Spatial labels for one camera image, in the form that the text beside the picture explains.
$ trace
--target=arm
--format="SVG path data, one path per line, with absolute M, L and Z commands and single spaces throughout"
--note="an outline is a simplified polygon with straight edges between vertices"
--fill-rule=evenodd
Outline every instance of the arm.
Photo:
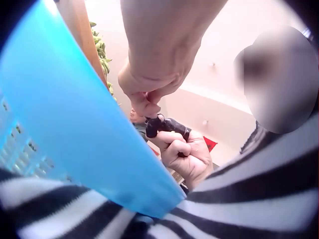
M 226 2 L 121 1 L 129 60 L 119 84 L 140 115 L 153 116 L 159 111 L 154 103 L 182 84 L 205 31 Z

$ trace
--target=blue plastic container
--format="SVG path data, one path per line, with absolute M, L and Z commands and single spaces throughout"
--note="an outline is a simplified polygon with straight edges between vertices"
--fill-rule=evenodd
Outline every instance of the blue plastic container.
M 85 185 L 158 218 L 185 197 L 107 91 L 52 0 L 34 4 L 8 39 L 0 89 L 3 167 Z

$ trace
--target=hanging vegetables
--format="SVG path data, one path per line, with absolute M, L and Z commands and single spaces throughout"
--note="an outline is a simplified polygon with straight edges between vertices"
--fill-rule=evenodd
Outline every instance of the hanging vegetables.
M 91 26 L 91 31 L 92 31 L 95 47 L 96 47 L 96 50 L 97 50 L 98 55 L 99 55 L 100 64 L 101 64 L 105 79 L 107 79 L 107 75 L 110 72 L 110 66 L 108 65 L 108 63 L 112 59 L 109 59 L 109 58 L 106 57 L 106 54 L 105 54 L 105 43 L 102 41 L 102 38 L 98 36 L 99 33 L 92 29 L 92 27 L 96 26 L 96 23 L 90 22 L 90 26 Z M 110 93 L 113 96 L 112 84 L 110 82 L 108 82 L 108 81 L 107 81 L 107 84 L 108 84 L 108 88 L 110 90 Z

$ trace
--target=striped clothing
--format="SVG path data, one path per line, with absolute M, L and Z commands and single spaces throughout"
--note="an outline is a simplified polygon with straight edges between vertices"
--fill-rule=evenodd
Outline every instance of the striped clothing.
M 283 135 L 257 125 L 236 159 L 155 222 L 88 188 L 1 170 L 0 225 L 23 239 L 318 238 L 318 120 Z

